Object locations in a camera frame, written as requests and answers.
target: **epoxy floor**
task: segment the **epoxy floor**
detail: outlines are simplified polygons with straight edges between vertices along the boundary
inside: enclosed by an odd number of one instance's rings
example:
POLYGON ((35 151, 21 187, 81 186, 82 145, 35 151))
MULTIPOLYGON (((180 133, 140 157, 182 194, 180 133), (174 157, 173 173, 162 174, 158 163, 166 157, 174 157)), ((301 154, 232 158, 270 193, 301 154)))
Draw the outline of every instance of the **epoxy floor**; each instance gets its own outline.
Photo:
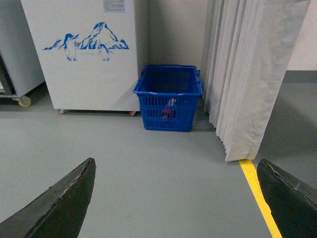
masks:
POLYGON ((59 115, 45 86, 0 104, 0 222, 88 157, 95 187, 80 238, 270 237, 238 162, 198 108, 193 131, 147 131, 141 115, 59 115))
POLYGON ((257 164, 260 158, 266 158, 315 189, 316 92, 317 83, 282 84, 259 153, 254 160, 257 164))

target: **yellow floor line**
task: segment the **yellow floor line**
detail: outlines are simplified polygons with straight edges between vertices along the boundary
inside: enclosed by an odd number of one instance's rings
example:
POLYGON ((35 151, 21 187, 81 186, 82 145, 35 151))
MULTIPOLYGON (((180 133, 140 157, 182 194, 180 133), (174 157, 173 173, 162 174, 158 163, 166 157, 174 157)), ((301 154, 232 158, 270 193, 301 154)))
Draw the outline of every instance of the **yellow floor line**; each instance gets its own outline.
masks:
POLYGON ((250 160, 240 160, 239 162, 243 170, 243 173, 249 183, 249 186, 254 195, 254 198, 256 199, 258 206, 262 212, 262 215, 267 224, 267 227, 269 231, 271 232, 272 237, 282 238, 282 235, 279 232, 279 229, 277 228, 277 225, 271 215, 271 210, 268 204, 264 200, 264 197, 260 188, 258 176, 257 176, 257 170, 254 167, 254 164, 250 160))

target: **object in basket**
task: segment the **object in basket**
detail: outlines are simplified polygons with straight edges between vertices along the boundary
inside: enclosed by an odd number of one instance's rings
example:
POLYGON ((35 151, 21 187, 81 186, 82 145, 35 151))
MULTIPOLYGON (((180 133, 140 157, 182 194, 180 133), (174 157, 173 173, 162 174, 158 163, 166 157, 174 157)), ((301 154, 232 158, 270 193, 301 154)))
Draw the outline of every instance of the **object in basket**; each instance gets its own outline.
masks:
POLYGON ((165 109, 162 111, 163 119, 175 117, 176 99, 172 98, 166 104, 165 109))

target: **caster wheel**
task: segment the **caster wheel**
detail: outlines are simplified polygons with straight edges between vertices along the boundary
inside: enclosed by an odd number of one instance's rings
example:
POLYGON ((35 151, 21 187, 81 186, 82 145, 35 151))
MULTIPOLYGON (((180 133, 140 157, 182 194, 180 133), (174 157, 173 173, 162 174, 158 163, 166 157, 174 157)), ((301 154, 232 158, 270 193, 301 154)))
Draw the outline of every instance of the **caster wheel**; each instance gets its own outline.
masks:
POLYGON ((63 109, 58 109, 58 114, 63 115, 65 111, 63 109))
POLYGON ((31 105, 31 99, 27 96, 22 97, 21 101, 19 101, 19 105, 23 108, 27 108, 31 105))
POLYGON ((129 115, 130 115, 131 117, 134 117, 135 114, 136 114, 136 111, 129 112, 129 115))

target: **mountain graphic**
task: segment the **mountain graphic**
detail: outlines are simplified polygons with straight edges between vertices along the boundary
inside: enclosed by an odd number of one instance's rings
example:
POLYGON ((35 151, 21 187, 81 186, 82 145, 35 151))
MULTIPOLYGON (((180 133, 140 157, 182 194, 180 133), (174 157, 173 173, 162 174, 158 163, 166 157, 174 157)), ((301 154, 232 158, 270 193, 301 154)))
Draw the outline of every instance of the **mountain graphic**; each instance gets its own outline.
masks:
MULTIPOLYGON (((43 50, 52 50, 54 48, 60 48, 65 44, 66 42, 66 36, 69 36, 72 34, 67 33, 65 35, 65 40, 57 39, 55 43, 50 46, 46 47, 43 50)), ((106 47, 106 49, 120 49, 120 50, 128 50, 129 47, 125 40, 118 40, 116 35, 108 28, 107 24, 105 22, 99 22, 97 23, 91 34, 87 37, 85 37, 83 40, 79 41, 79 34, 76 35, 76 38, 72 38, 74 45, 79 50, 96 50, 100 49, 100 46, 106 47)))

